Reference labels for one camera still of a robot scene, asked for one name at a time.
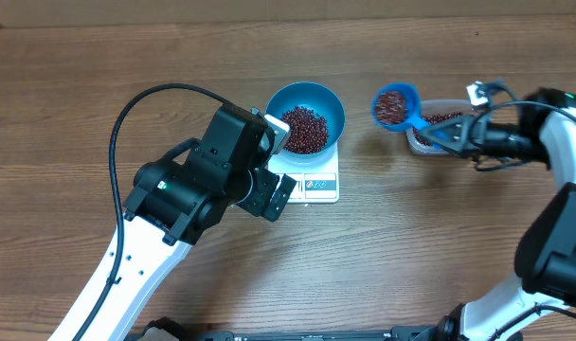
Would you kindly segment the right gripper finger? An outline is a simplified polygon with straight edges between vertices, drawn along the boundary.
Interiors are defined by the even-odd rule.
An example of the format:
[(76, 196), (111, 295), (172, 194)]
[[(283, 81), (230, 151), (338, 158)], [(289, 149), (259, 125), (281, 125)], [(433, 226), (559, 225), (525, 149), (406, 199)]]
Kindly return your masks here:
[(420, 136), (428, 140), (459, 140), (462, 135), (463, 116), (453, 117), (420, 129)]
[(459, 151), (459, 142), (454, 140), (451, 135), (424, 133), (423, 137), (428, 140), (433, 147), (447, 153), (457, 153)]

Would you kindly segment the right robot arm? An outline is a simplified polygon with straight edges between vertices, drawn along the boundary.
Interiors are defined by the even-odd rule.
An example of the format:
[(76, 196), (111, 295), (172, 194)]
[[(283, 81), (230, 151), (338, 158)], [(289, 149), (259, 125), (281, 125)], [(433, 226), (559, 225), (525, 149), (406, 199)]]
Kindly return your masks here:
[[(484, 156), (504, 167), (543, 163), (557, 192), (521, 238), (513, 274), (417, 331), (418, 340), (519, 340), (523, 329), (548, 314), (576, 319), (576, 95), (539, 88), (497, 105), (491, 100), (496, 91), (471, 85), (475, 113), (422, 128), (421, 137), (476, 163)], [(494, 123), (493, 113), (507, 105), (517, 109), (517, 124)]]

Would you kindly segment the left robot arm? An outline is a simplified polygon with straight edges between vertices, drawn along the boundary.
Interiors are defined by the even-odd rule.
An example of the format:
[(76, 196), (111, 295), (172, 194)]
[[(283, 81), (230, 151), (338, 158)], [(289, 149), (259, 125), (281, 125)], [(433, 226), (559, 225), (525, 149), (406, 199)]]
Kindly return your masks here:
[(278, 118), (224, 104), (203, 138), (141, 167), (123, 204), (124, 229), (52, 339), (123, 339), (159, 284), (229, 206), (276, 221), (296, 182), (266, 164), (289, 136)]

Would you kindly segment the blue plastic measuring scoop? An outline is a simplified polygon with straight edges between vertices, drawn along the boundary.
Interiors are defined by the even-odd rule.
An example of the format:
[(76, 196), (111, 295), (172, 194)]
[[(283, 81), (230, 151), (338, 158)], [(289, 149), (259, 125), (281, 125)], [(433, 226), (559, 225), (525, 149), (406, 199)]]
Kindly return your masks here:
[(383, 87), (373, 98), (371, 115), (383, 128), (397, 133), (408, 129), (420, 131), (430, 123), (421, 116), (422, 102), (418, 90), (410, 83), (397, 82)]

